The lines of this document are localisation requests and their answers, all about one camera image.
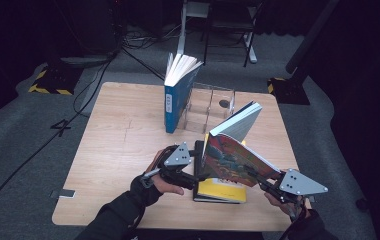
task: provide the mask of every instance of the blue book spine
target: blue book spine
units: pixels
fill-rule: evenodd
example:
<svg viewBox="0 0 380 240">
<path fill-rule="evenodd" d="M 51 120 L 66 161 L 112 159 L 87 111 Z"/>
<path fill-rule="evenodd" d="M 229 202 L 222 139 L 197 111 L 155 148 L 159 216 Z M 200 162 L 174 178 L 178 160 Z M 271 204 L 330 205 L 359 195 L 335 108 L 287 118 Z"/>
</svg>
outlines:
<svg viewBox="0 0 380 240">
<path fill-rule="evenodd" d="M 175 86 L 165 88 L 165 130 L 174 133 L 185 109 L 200 67 L 186 74 Z"/>
</svg>

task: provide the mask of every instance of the person's left hand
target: person's left hand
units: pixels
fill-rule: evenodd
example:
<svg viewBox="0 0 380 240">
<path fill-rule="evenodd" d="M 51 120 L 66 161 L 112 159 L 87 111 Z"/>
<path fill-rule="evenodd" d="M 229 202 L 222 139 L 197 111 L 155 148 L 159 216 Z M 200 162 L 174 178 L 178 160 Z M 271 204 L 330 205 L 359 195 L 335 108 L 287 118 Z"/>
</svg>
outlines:
<svg viewBox="0 0 380 240">
<path fill-rule="evenodd" d="M 148 173 L 151 171 L 153 165 L 156 162 L 156 159 L 158 158 L 159 154 L 161 154 L 161 152 L 162 152 L 162 150 L 158 151 L 155 158 L 153 159 L 153 162 L 146 169 L 145 173 Z M 183 188 L 165 182 L 161 178 L 161 176 L 159 176 L 159 174 L 152 176 L 152 180 L 153 180 L 153 184 L 155 185 L 156 189 L 158 189 L 158 191 L 161 193 L 167 193 L 168 192 L 168 193 L 175 193 L 175 194 L 179 194 L 179 195 L 184 195 L 184 189 Z"/>
<path fill-rule="evenodd" d="M 295 205 L 293 203 L 281 203 L 278 201 L 275 197 L 273 197 L 270 193 L 265 192 L 264 196 L 268 199 L 271 205 L 279 207 L 282 212 L 284 212 L 287 215 L 291 215 L 290 210 L 293 211 L 293 213 L 296 213 Z M 305 218 L 310 217 L 309 211 L 306 211 Z"/>
</svg>

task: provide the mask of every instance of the standing book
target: standing book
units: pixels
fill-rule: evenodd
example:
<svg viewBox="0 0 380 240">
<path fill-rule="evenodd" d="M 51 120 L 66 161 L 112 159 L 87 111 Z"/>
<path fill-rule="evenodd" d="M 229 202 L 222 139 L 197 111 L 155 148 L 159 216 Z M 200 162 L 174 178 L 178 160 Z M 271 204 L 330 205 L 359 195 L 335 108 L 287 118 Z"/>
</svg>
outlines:
<svg viewBox="0 0 380 240">
<path fill-rule="evenodd" d="M 262 106 L 258 103 L 249 102 L 212 129 L 206 135 L 201 156 L 195 161 L 195 175 L 207 176 L 208 179 L 223 179 L 249 187 L 257 184 L 257 180 L 250 176 L 248 171 L 257 172 L 268 178 L 278 178 L 280 169 L 242 143 L 261 110 Z M 195 201 L 205 201 L 203 198 L 210 196 L 209 201 L 217 199 L 216 202 L 224 202 L 224 198 L 215 194 L 200 192 L 200 189 L 205 188 L 211 188 L 211 193 L 218 190 L 211 181 L 199 182 L 193 192 Z M 230 198 L 227 200 L 236 202 L 235 197 L 229 195 Z"/>
<path fill-rule="evenodd" d="M 177 54 L 169 55 L 165 75 L 165 130 L 174 133 L 185 109 L 196 75 L 202 62 L 196 58 Z"/>
</svg>

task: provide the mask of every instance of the black glove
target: black glove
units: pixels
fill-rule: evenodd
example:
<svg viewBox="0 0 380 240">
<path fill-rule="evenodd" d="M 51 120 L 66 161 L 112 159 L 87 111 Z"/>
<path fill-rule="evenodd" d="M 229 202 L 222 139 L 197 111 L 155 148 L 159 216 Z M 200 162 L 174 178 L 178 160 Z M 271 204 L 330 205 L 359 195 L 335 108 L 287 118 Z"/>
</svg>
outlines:
<svg viewBox="0 0 380 240">
<path fill-rule="evenodd" d="M 142 176 L 143 175 L 135 177 L 131 182 L 129 196 L 139 205 L 148 207 L 156 203 L 163 193 L 159 192 L 155 185 L 152 185 L 150 188 L 145 188 L 140 182 Z"/>
</svg>

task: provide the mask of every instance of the small black object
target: small black object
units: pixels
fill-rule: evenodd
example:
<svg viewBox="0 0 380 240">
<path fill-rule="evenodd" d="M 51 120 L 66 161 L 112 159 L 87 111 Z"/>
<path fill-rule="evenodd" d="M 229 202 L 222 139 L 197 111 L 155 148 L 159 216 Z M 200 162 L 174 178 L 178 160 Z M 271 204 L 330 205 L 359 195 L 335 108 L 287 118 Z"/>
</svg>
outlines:
<svg viewBox="0 0 380 240">
<path fill-rule="evenodd" d="M 228 100 L 221 100 L 221 101 L 219 101 L 219 105 L 222 108 L 228 108 L 230 106 L 230 101 L 228 101 Z"/>
<path fill-rule="evenodd" d="M 270 78 L 268 92 L 275 96 L 278 103 L 310 105 L 301 83 L 291 79 Z"/>
</svg>

